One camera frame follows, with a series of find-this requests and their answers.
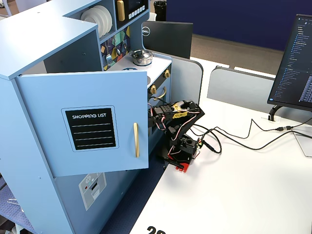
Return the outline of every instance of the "stack of plates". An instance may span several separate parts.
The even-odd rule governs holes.
[[[83,12],[80,19],[91,23],[97,23],[99,37],[108,33],[113,24],[111,14],[104,6],[101,5],[95,6]]]

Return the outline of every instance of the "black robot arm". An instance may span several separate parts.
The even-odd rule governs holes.
[[[179,101],[170,105],[151,107],[148,126],[164,131],[168,154],[164,160],[186,172],[199,147],[186,132],[205,113],[193,101]]]

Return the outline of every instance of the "blue carpet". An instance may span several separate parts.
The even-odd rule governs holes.
[[[120,201],[101,234],[129,234],[164,169],[164,161],[152,156],[149,168],[142,169]]]

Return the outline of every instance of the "computer monitor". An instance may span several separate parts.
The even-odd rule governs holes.
[[[296,16],[268,104],[312,111],[312,16]]]
[[[192,23],[146,21],[142,33],[143,45],[148,50],[186,59],[191,56]]]

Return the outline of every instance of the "dell logo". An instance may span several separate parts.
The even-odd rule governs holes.
[[[147,37],[151,33],[149,27],[143,27],[142,28],[142,34],[143,36]]]

